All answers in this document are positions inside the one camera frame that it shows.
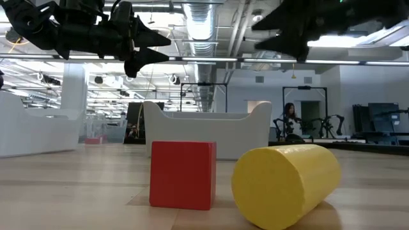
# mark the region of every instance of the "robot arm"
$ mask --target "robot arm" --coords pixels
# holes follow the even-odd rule
[[[71,50],[98,54],[100,58],[114,56],[125,62],[125,73],[133,78],[144,65],[169,60],[148,47],[170,45],[171,41],[135,18],[132,3],[123,1],[112,7],[109,20],[102,13],[104,4],[104,0],[61,0],[59,5],[50,1],[35,6],[29,0],[0,0],[19,35],[42,50],[55,50],[64,59],[69,58]],[[98,25],[97,17],[102,18]]]
[[[308,41],[328,33],[343,34],[351,26],[379,20],[388,29],[409,16],[408,0],[284,0],[252,26],[255,31],[279,30],[279,36],[256,44],[256,49],[288,54],[303,62]]]

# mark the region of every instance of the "silver ventilation duct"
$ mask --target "silver ventilation duct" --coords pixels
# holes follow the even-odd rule
[[[214,4],[184,4],[186,27],[191,40],[213,40],[215,38],[216,7]],[[193,56],[214,56],[215,44],[190,43]],[[195,65],[196,82],[212,82],[212,65]],[[208,112],[212,107],[213,87],[198,87],[202,111]]]

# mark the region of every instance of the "black frame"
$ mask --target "black frame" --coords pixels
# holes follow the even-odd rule
[[[328,88],[327,87],[312,87],[312,86],[283,86],[282,87],[282,117],[286,113],[286,102],[285,102],[285,90],[286,89],[298,89],[298,90],[312,90],[312,89],[324,89],[325,92],[325,117],[328,117]],[[284,138],[286,138],[286,123],[283,122],[283,134]]]
[[[183,96],[182,96],[183,95],[183,86],[186,86],[186,85],[188,85],[188,86],[191,86],[191,85],[194,85],[194,86],[224,86],[225,89],[226,89],[226,92],[225,92],[225,94],[226,94],[226,112],[228,112],[229,104],[228,104],[228,85],[227,85],[227,83],[207,83],[207,82],[181,83],[180,84],[180,112],[182,112],[182,110],[181,110],[181,108],[182,108],[181,100],[183,98]]]

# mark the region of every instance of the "ceiling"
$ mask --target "ceiling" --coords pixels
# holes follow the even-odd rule
[[[37,0],[36,4],[42,4],[44,0]],[[237,9],[239,8],[240,0],[221,1],[223,4],[217,4],[216,17],[216,38],[212,41],[216,43],[216,56],[225,57],[228,55],[229,43],[231,34],[233,32],[233,24],[238,20]],[[273,9],[279,6],[279,0],[257,0],[253,5],[253,10],[261,10],[261,14],[265,16]],[[155,4],[167,4],[167,1],[155,1]],[[143,2],[141,4],[152,4],[151,2]],[[244,8],[243,19],[246,10],[249,8],[247,4]],[[157,47],[159,52],[167,54],[168,56],[190,56],[190,42],[186,20],[183,14],[179,13],[137,13],[146,26],[151,29],[160,31],[160,33],[172,40],[172,44],[168,47]],[[275,31],[270,32],[255,32],[251,31],[250,27],[253,21],[250,19],[247,29],[244,33],[245,41],[243,41],[238,49],[238,56],[259,54],[259,50],[254,50],[254,44],[269,36],[274,36]],[[5,38],[5,33],[10,29],[10,23],[4,16],[4,12],[0,11],[0,53],[12,54],[56,54],[53,50],[40,50],[31,43],[24,41],[22,44],[14,46]],[[366,31],[369,34],[379,30],[379,25],[375,22],[359,25],[351,28],[355,31]],[[399,36],[394,40],[389,38],[389,43],[396,42],[409,35],[409,31],[400,29]],[[399,58],[402,53],[399,47],[384,46],[385,39],[377,41],[378,45],[365,45],[362,48],[331,48],[331,47],[311,47],[308,59],[322,59],[322,60],[394,60]],[[79,52],[71,52],[71,55],[81,54]],[[279,55],[281,58],[288,58],[285,55]],[[89,106],[89,111],[95,113],[101,111],[109,111],[109,116],[117,117],[118,111],[124,111],[127,108],[129,99],[134,101],[156,99],[166,102],[167,110],[177,111],[179,109],[180,85],[171,83],[174,79],[172,76],[179,77],[181,82],[193,83],[196,82],[195,64],[187,63],[186,65],[174,64],[155,64],[145,66],[139,73],[136,79],[129,79],[123,71],[122,63],[94,63],[92,61],[85,63],[85,67],[90,72],[89,88],[94,89],[89,92],[88,100],[95,102],[96,98],[98,104],[105,104],[106,109],[96,110],[93,106]],[[311,70],[316,74],[320,74],[327,70],[330,66],[321,65],[301,65],[294,66],[296,70]],[[215,68],[225,68],[224,65],[215,65]],[[4,80],[6,86],[37,88],[36,90],[24,89],[20,90],[20,94],[25,97],[27,106],[30,106],[30,100],[36,101],[35,104],[41,104],[41,101],[46,101],[52,98],[52,101],[59,102],[61,96],[61,87],[50,86],[49,84],[41,82],[39,73],[48,75],[63,82],[64,63],[52,61],[24,61],[21,59],[4,59],[0,62],[0,69],[5,73]],[[274,67],[274,70],[292,70],[292,64],[281,64],[279,67]],[[94,78],[101,76],[105,79],[103,84],[96,84]],[[100,89],[112,88],[112,91],[98,91]],[[129,90],[130,97],[121,96],[116,88],[122,88],[124,91]],[[200,111],[199,96],[197,95],[199,89],[192,87],[188,91],[186,97],[183,99],[184,111]]]

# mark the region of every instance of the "woman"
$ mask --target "woman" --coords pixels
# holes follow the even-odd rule
[[[292,132],[286,132],[286,134],[302,135],[301,124],[299,123],[301,119],[295,114],[295,107],[293,103],[287,103],[286,106],[284,106],[284,121],[287,121],[286,130],[288,130],[288,125],[291,127],[290,130],[292,130]]]

